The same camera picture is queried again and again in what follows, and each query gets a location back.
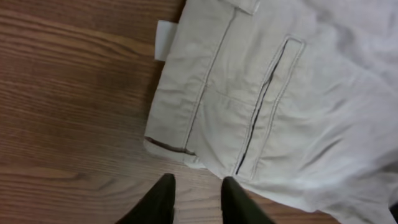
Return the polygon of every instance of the garment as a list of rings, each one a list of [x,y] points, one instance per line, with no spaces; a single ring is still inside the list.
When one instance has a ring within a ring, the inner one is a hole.
[[[395,0],[188,0],[146,149],[341,223],[395,223]]]

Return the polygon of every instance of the wooden table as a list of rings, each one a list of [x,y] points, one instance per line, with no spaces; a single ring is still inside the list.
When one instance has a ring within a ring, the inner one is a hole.
[[[0,0],[0,223],[114,223],[165,172],[175,223],[221,223],[221,181],[142,146],[183,0]],[[251,194],[279,224],[336,223]]]

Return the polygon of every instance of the clothing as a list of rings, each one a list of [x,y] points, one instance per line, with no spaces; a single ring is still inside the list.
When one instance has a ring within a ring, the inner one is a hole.
[[[395,223],[397,3],[188,0],[146,149],[341,223]]]

